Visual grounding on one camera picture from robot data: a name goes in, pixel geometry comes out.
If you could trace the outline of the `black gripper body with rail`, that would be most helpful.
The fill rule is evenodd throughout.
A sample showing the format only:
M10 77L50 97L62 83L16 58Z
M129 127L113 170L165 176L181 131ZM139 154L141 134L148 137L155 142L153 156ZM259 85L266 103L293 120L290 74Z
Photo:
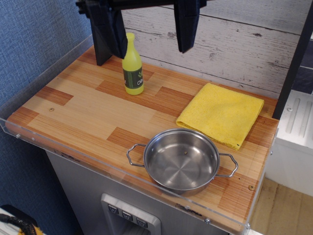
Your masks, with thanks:
M76 6L80 14L87 13L87 2L100 3L101 0L76 0ZM114 10L135 9L153 6L171 5L177 0L104 0L104 3L109 3L109 6ZM200 0L200 7L206 6L207 0Z

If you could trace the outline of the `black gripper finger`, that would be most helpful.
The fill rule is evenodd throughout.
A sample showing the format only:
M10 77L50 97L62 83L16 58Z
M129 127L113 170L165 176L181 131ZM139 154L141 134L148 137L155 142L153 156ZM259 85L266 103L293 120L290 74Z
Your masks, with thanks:
M174 2L178 47L182 53L186 53L194 46L201 8L201 0L176 0Z
M122 13L110 0L87 1L97 65L103 65L111 56L124 58L127 37Z

